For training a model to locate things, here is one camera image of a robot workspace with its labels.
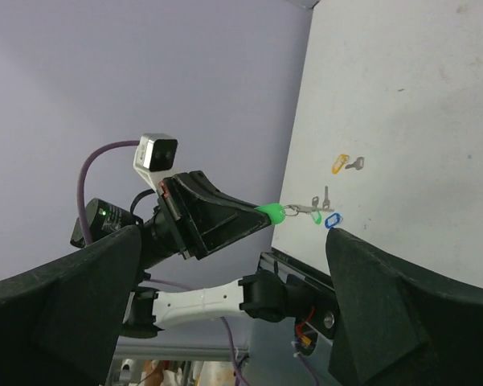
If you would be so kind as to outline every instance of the key tag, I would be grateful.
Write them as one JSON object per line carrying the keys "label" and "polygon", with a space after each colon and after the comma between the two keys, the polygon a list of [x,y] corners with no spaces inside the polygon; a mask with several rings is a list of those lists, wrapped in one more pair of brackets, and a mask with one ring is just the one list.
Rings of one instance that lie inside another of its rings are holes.
{"label": "key tag", "polygon": [[350,156],[340,154],[336,162],[332,165],[332,174],[336,175],[350,160]]}
{"label": "key tag", "polygon": [[313,221],[316,225],[321,224],[321,221],[323,220],[319,211],[312,211],[311,217],[313,218]]}
{"label": "key tag", "polygon": [[325,219],[325,228],[331,229],[341,223],[343,218],[339,213],[334,213]]}
{"label": "key tag", "polygon": [[273,225],[280,224],[286,219],[285,209],[279,203],[269,203],[268,205],[257,207],[256,210],[266,213]]}

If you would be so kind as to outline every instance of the cable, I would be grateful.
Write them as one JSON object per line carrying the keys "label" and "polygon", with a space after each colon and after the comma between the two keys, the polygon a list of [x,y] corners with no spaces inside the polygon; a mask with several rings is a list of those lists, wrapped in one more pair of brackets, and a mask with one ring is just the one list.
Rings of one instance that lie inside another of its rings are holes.
{"label": "cable", "polygon": [[305,367],[305,370],[307,370],[307,372],[313,377],[314,386],[320,386],[320,380],[318,379],[316,372],[314,372],[313,368],[310,367],[310,365],[307,363],[307,361],[305,360],[301,352],[298,351],[298,348],[297,348],[298,342],[296,340],[293,340],[292,344],[293,344],[293,348],[295,349],[295,356],[302,362],[302,364]]}
{"label": "cable", "polygon": [[147,379],[149,379],[156,372],[157,372],[157,369],[155,368],[154,370],[152,370],[152,372],[149,375],[147,375],[145,378],[143,378],[142,380],[140,380],[139,381],[139,384],[137,384],[136,386],[140,386],[140,384],[142,384],[143,382],[145,382]]}
{"label": "cable", "polygon": [[301,338],[302,336],[304,336],[304,333],[302,332],[302,327],[305,326],[305,324],[309,320],[311,320],[311,318],[313,317],[313,314],[314,314],[314,306],[311,307],[311,312],[309,313],[309,316],[302,323],[299,323],[295,326],[295,330],[297,331],[298,338]]}
{"label": "cable", "polygon": [[99,155],[105,153],[106,151],[118,149],[120,147],[137,145],[139,145],[139,141],[121,141],[109,143],[108,145],[102,146],[101,148],[93,151],[80,168],[79,179],[77,180],[77,210],[79,211],[80,228],[82,230],[82,236],[84,236],[86,246],[89,246],[93,242],[91,230],[89,229],[88,217],[86,216],[86,204],[84,203],[84,182],[86,181],[86,175],[88,174],[89,167]]}
{"label": "cable", "polygon": [[133,202],[130,204],[130,213],[134,214],[134,209],[136,209],[136,206],[139,204],[139,202],[144,199],[147,195],[152,195],[155,193],[153,189],[147,189],[145,191],[142,191],[139,195],[137,195]]}
{"label": "cable", "polygon": [[[186,291],[193,291],[191,287],[183,284],[178,284],[173,281],[166,281],[166,280],[158,280],[158,279],[149,279],[148,281],[156,284],[163,284],[163,285],[171,285],[173,287],[180,288],[181,290],[186,290]],[[231,327],[228,324],[228,321],[225,318],[220,318],[222,321],[223,325],[225,326],[225,330],[227,330],[227,337],[228,337],[228,346],[231,351],[231,362],[232,362],[232,367],[234,368],[235,371],[235,378],[238,379],[240,382],[245,384],[246,386],[250,386],[250,384],[247,382],[247,380],[244,379],[243,374],[241,374],[241,370],[239,369],[237,360],[235,358],[235,345],[234,345],[234,338],[232,337],[232,330]]]}
{"label": "cable", "polygon": [[[238,368],[239,370],[241,371],[241,369],[243,368],[243,364],[244,362],[250,357],[250,355],[248,354],[245,354],[243,355],[243,358],[241,358],[241,360],[238,362]],[[236,377],[235,378],[235,383],[234,383],[234,386],[239,386],[239,378]]]}

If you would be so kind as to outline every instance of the red wire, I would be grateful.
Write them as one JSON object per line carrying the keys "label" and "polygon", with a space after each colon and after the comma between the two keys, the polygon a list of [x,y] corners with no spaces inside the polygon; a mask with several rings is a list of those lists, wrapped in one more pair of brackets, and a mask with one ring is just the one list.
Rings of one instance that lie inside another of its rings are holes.
{"label": "red wire", "polygon": [[304,336],[304,333],[302,332],[302,327],[305,326],[305,324],[311,320],[311,318],[313,317],[313,314],[314,314],[314,306],[311,307],[311,312],[309,314],[309,316],[307,317],[306,320],[304,320],[304,322],[302,323],[298,323],[296,326],[295,326],[295,330],[297,331],[297,335],[299,338],[301,338],[302,336]]}

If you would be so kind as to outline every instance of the black mount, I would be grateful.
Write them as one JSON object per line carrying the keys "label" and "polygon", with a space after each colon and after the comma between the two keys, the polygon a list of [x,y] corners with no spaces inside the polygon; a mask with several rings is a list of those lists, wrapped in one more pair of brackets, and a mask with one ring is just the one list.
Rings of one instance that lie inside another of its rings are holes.
{"label": "black mount", "polygon": [[301,283],[284,283],[278,275],[261,269],[243,277],[244,302],[240,309],[250,317],[280,322],[287,317],[304,318],[314,305],[314,293]]}
{"label": "black mount", "polygon": [[200,170],[163,179],[160,185],[164,194],[158,203],[165,219],[173,219],[169,229],[176,252],[203,259],[271,225],[256,205],[222,193]]}
{"label": "black mount", "polygon": [[123,323],[121,335],[128,338],[150,339],[158,336],[160,328],[154,325],[153,301],[158,290],[151,287],[137,287],[133,291],[129,318]]}

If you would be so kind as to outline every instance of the black plastic part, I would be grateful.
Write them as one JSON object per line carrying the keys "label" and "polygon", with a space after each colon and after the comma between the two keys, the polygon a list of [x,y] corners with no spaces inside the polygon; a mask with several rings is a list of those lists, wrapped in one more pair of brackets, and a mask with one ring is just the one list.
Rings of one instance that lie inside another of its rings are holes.
{"label": "black plastic part", "polygon": [[[327,286],[319,285],[307,278],[301,280],[294,275],[288,275],[286,282],[293,287],[301,286],[307,289],[310,294],[309,302],[314,306],[314,314],[309,320],[309,324],[326,338],[333,339],[338,325],[337,320],[340,318],[338,300],[334,291]],[[329,313],[334,317],[334,324],[331,328],[327,328],[324,323],[325,317]]]}
{"label": "black plastic part", "polygon": [[294,257],[291,257],[287,253],[283,253],[282,251],[279,251],[278,249],[275,249],[275,248],[272,248],[272,251],[270,253],[266,253],[266,252],[262,253],[262,255],[264,254],[268,254],[276,261],[279,261],[281,264],[284,264],[289,268],[291,268],[293,271],[299,273],[300,275],[305,276],[306,281],[313,281],[314,283],[316,283],[321,287],[328,287],[332,291],[334,291],[334,284],[332,283],[332,277],[330,277],[329,275],[321,271],[318,271],[317,269],[311,267],[310,265],[307,265],[302,261]]}
{"label": "black plastic part", "polygon": [[244,302],[239,308],[250,317],[267,322],[280,322],[287,317],[304,318],[313,306],[313,294],[303,285],[285,284],[276,274],[265,269],[243,277]]}
{"label": "black plastic part", "polygon": [[148,269],[178,252],[172,224],[161,207],[155,207],[152,219],[143,224],[141,231],[141,269]]}
{"label": "black plastic part", "polygon": [[[132,213],[97,198],[92,199],[86,205],[86,216],[93,241],[101,240],[121,228],[139,223],[139,219]],[[73,228],[70,244],[77,248],[86,246],[78,218]]]}
{"label": "black plastic part", "polygon": [[131,226],[0,281],[0,385],[104,384],[140,251]]}
{"label": "black plastic part", "polygon": [[153,300],[157,297],[154,288],[137,287],[134,290],[129,319],[123,324],[122,336],[150,339],[158,336],[162,329],[154,325]]}
{"label": "black plastic part", "polygon": [[329,371],[341,384],[483,385],[483,289],[337,228],[326,253],[342,316]]}
{"label": "black plastic part", "polygon": [[165,194],[159,206],[168,216],[169,205],[177,212],[170,230],[179,248],[202,259],[271,224],[256,206],[225,195],[202,171],[181,173],[163,179]]}

